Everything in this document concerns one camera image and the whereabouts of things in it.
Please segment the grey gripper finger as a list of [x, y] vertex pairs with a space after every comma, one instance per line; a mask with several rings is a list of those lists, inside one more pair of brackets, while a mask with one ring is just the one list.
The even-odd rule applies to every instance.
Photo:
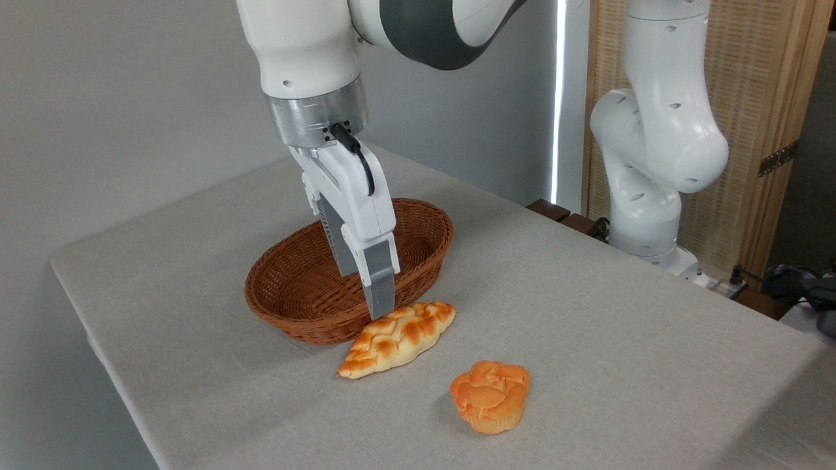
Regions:
[[317, 200], [317, 210], [340, 275], [345, 277], [356, 273], [358, 268], [352, 250], [347, 246], [346, 239], [342, 234], [344, 225], [342, 217], [323, 195], [320, 195], [319, 200]]
[[365, 300], [374, 321], [395, 308], [394, 275], [400, 273], [400, 265], [393, 234], [387, 233], [375, 244], [365, 247], [362, 261], [365, 262], [362, 271]]

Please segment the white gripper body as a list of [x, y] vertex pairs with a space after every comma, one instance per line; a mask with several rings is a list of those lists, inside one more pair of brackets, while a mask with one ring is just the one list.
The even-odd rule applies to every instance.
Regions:
[[362, 250], [387, 233], [393, 234], [395, 216], [379, 161], [368, 148], [361, 147], [361, 151], [363, 157], [358, 157], [340, 144], [291, 149], [302, 167], [302, 184], [313, 213], [319, 216], [317, 200], [323, 195], [342, 217], [342, 234], [363, 283]]

